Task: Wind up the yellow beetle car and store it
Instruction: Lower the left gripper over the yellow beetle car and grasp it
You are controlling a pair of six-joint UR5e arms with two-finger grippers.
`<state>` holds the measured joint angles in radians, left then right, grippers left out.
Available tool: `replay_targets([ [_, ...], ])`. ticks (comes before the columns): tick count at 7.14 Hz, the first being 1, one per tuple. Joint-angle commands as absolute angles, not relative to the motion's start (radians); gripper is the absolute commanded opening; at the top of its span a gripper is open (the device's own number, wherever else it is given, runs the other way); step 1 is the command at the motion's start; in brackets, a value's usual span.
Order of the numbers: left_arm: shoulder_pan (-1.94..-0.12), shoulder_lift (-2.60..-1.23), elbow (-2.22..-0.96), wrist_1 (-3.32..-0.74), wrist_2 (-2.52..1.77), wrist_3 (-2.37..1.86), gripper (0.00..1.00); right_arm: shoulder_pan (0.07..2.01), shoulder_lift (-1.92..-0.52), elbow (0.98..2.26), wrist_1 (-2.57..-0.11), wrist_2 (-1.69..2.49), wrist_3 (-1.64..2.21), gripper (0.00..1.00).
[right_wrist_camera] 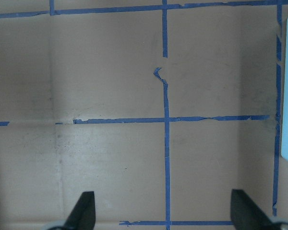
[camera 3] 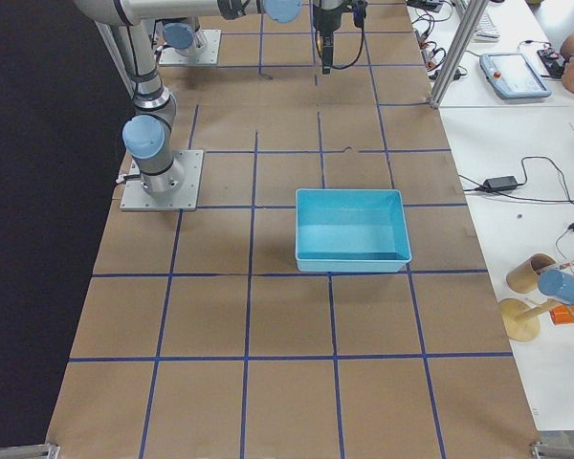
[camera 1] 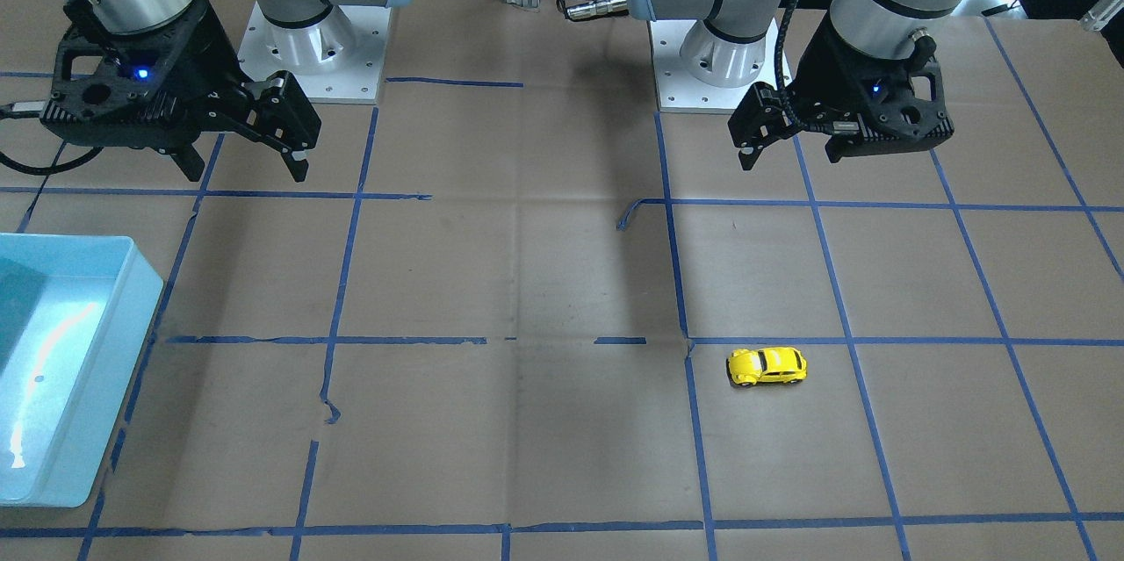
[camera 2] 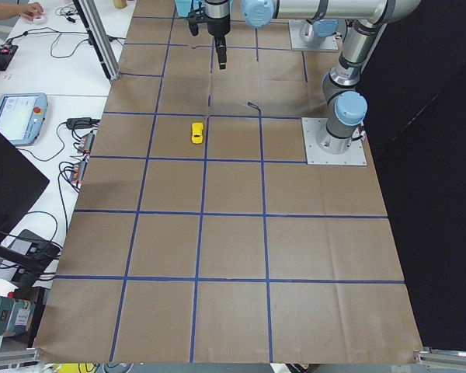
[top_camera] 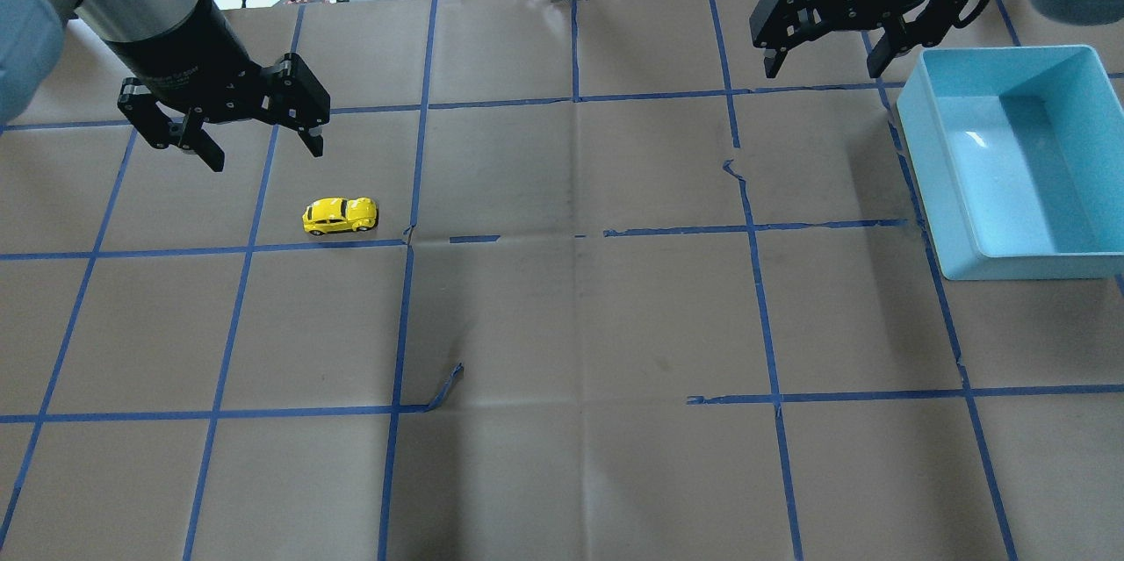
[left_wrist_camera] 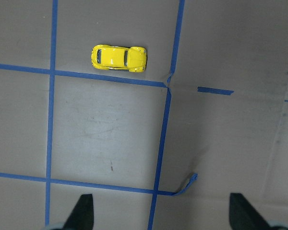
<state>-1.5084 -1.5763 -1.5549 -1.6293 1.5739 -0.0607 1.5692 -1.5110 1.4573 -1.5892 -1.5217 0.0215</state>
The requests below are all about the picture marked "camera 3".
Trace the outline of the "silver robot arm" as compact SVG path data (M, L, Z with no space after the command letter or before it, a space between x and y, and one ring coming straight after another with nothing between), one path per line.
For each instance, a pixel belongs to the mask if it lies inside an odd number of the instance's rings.
M256 1L259 11L264 11L279 23L291 22L301 11L300 1ZM312 25L315 31L315 48L320 60L321 72L329 75L332 70L344 70L353 66L363 48L364 22L367 3L365 1L313 1ZM353 23L361 30L360 48L354 60L345 65L334 63L334 33L342 24L342 16L351 13ZM196 17L162 19L164 42L168 48L180 55L202 49L202 30Z
M235 20L265 13L278 23L288 23L301 11L299 1L76 1L75 5L110 28L133 85L136 116L124 125L122 139L139 168L142 188L150 195L179 187L185 172L169 147L176 100L162 81L143 22L165 21L168 44L188 50L200 35L197 20L201 16Z

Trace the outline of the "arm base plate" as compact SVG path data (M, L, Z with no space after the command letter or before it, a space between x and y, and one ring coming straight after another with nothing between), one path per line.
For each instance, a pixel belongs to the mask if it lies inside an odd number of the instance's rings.
M159 54L164 67L216 66L221 42L220 30L195 31L188 25L170 24L164 28L165 44Z
M204 150L173 150L171 169L157 176L142 174L135 160L123 186L122 211L195 211L203 170Z

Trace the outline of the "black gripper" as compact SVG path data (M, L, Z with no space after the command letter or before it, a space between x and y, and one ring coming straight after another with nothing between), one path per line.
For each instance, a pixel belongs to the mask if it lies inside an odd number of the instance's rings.
M329 75L333 68L334 37L333 32L342 24L342 15L348 11L343 0L314 0L313 26L318 33L318 53L321 73Z

